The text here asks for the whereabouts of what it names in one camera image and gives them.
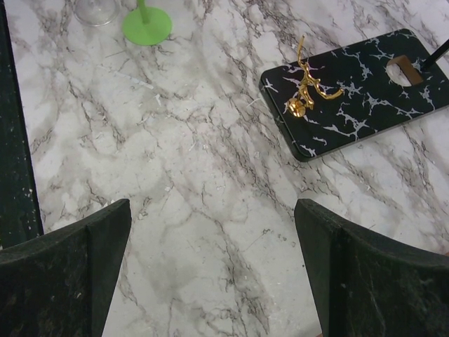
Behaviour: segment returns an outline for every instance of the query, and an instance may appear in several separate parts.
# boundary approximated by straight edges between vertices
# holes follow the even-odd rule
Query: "marble countertop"
[[[449,109],[304,164],[257,88],[301,34],[314,55],[406,27],[433,51],[446,0],[154,0],[174,28],[152,48],[120,32],[134,1],[100,28],[71,5],[6,0],[45,230],[131,200],[105,336],[316,336],[298,198],[449,250]]]

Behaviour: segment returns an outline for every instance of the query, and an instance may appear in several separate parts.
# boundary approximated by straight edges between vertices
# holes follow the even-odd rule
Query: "green wine glass base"
[[[130,12],[123,24],[121,30],[125,37],[141,46],[153,46],[160,44],[171,32],[171,19],[166,12],[155,7],[145,7],[148,17],[148,23],[143,23],[142,14],[138,9]]]

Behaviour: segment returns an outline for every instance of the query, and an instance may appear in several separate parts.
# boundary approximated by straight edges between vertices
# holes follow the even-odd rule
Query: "green object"
[[[166,12],[155,7],[146,7],[145,0],[138,0],[138,8],[130,12],[121,30],[125,37],[141,46],[160,44],[171,32],[171,19]]]

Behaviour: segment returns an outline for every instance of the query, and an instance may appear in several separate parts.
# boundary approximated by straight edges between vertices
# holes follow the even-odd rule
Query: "gold figurine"
[[[343,89],[341,88],[338,89],[338,91],[336,93],[333,93],[332,95],[328,95],[327,93],[321,90],[321,88],[319,87],[320,79],[314,79],[312,75],[310,75],[309,63],[301,61],[301,50],[303,42],[304,42],[304,35],[301,37],[300,45],[297,49],[297,63],[301,67],[301,69],[304,70],[304,76],[302,77],[302,80],[300,82],[300,88],[297,92],[298,98],[291,98],[287,102],[288,110],[295,117],[303,117],[306,114],[307,108],[309,108],[310,110],[314,109],[315,102],[310,97],[309,86],[313,86],[316,92],[319,93],[319,95],[325,100],[333,100],[343,94]]]

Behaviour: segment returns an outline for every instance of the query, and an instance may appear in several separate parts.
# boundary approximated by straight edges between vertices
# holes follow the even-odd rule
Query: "gray marble vein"
[[[319,334],[298,198],[449,251],[448,109],[300,163],[257,87],[301,34],[314,55],[406,27],[433,51],[445,0],[153,0],[174,27],[151,48],[120,31],[134,1],[99,28],[72,5],[6,0],[46,231],[131,200],[105,336]]]

